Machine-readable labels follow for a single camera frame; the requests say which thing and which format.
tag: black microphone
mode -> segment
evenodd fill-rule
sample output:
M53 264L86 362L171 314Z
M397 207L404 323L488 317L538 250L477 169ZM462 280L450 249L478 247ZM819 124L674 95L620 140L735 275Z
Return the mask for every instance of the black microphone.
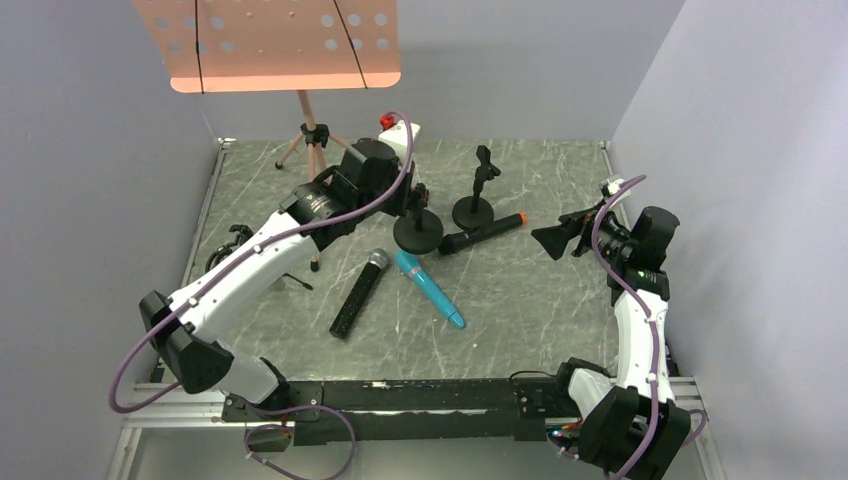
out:
M500 220L495 220L492 223L465 230L464 232L445 235L445 238L442 239L442 243L439 245L439 253L442 255L454 254L463 248L470 247L483 240L488 240L515 230L525 223L527 223L527 216L524 215L524 212L520 212L501 218Z
M330 335L342 340L347 338L350 329L353 328L353 322L356 321L356 316L359 315L365 300L368 299L368 295L388 264L389 254L385 250L377 248L368 254L368 262L362 268L362 273L359 274L339 314L336 315L336 320L330 326Z

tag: blue microphone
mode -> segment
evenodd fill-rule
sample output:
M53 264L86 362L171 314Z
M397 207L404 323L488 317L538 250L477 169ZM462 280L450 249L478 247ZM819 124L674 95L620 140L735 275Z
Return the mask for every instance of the blue microphone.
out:
M418 288L427 294L427 297L431 302L433 302L433 305L439 309L439 312L441 312L445 318L456 325L457 328L465 328L465 320L463 320L462 316L459 315L459 311L457 311L450 299L442 293L442 290L438 285L436 285L436 282L430 278L430 275L427 275L427 272L421 268L421 264L418 263L418 259L415 258L415 255L400 250L397 255L395 255L395 263L397 263L398 267L400 267L401 271L406 274L407 277L411 278L415 284L418 285Z

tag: tripod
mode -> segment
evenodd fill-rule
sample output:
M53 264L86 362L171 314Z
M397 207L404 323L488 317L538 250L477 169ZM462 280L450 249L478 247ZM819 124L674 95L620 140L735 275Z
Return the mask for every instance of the tripod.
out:
M332 140L340 147L347 150L349 144L330 133L330 128L323 123L315 123L315 115L312 113L312 105L309 103L309 95L306 90L298 90L297 98L300 101L300 110L303 112L304 123L300 126L300 133L294 137L289 148L283 153L283 156L274 163L277 170L283 169L283 164L297 150L297 146L301 141L306 143L306 161L309 165L309 180L312 181L319 172L327 169L327 160L324 158L324 149L327 148L327 141ZM309 268L313 272L317 272L321 267L318 263L318 256L312 257L309 262Z

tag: orange music stand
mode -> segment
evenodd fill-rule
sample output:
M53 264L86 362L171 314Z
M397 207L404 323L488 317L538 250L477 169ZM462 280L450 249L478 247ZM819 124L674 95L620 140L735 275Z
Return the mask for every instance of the orange music stand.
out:
M400 79L396 0L133 0L183 93L296 90L304 130L316 124L307 90L384 88ZM327 133L347 148L347 142ZM304 133L283 157L282 168ZM310 178L326 168L308 144Z

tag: microphone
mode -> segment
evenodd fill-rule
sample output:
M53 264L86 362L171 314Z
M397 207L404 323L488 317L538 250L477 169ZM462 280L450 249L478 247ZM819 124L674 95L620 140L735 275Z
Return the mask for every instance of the microphone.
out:
M377 248L368 254L368 261L362 267L362 273L359 274L339 314L336 315L336 320L330 326L330 335L341 340L347 338L350 329L353 328L353 322L356 321L356 316L359 315L368 295L388 264L389 254L385 250Z
M445 318L456 325L457 328L465 328L465 320L462 319L454 304L442 293L442 290L430 278L430 275L427 275L427 272L421 268L421 264L418 263L418 259L414 255L400 250L395 255L395 263L398 264L398 267L400 267L401 271L407 277L411 278L418 285L418 288L427 295Z
M504 234L527 223L527 215L524 212L516 213L508 217L495 220L479 227L474 227L464 232L445 235L439 245L439 253L452 255L463 248L478 244L484 240Z

